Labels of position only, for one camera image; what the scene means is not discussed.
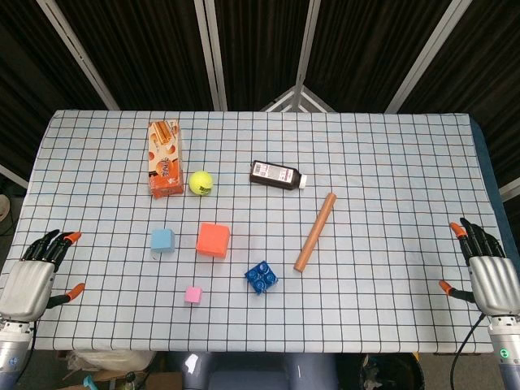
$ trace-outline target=orange cardboard box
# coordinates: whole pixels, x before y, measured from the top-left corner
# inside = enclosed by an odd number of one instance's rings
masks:
[[[180,128],[177,120],[149,124],[148,177],[154,197],[184,192]]]

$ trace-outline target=bottle cap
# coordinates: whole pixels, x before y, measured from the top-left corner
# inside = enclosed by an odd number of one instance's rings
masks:
[[[307,184],[307,175],[301,175],[300,177],[300,189],[304,189]]]

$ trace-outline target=blue lego brick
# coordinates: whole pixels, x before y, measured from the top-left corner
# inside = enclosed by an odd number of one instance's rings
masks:
[[[170,229],[152,231],[151,249],[155,252],[173,252],[176,248],[175,234]]]
[[[264,293],[270,286],[278,281],[275,273],[267,265],[260,262],[245,273],[245,278],[251,283],[257,294]]]

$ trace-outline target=yellow tennis ball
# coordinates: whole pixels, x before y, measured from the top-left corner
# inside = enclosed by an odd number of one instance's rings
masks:
[[[213,187],[213,179],[206,171],[197,171],[189,177],[189,189],[197,195],[207,195]]]

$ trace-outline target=small pink block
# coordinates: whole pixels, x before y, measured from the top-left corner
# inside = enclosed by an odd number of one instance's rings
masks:
[[[184,300],[189,303],[201,303],[202,288],[189,286],[186,289]]]

